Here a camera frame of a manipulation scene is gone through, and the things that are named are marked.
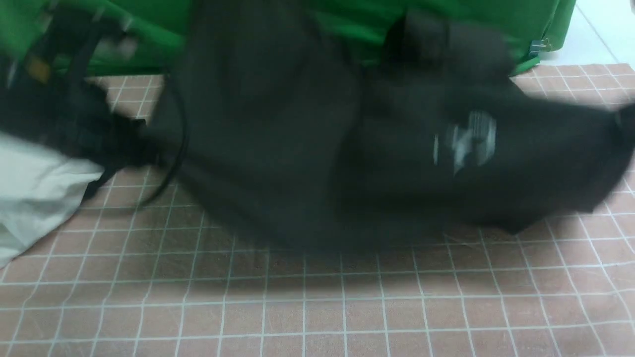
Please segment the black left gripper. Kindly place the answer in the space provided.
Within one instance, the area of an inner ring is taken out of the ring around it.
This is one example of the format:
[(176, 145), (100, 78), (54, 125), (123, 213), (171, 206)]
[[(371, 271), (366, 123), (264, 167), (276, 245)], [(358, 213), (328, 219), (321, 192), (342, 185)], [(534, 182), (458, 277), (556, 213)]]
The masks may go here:
[(86, 80), (93, 54), (71, 52), (67, 73), (45, 79), (30, 72), (41, 52), (21, 61), (2, 54), (1, 133), (107, 169), (155, 164), (157, 148), (141, 136), (145, 121), (114, 111), (107, 90)]

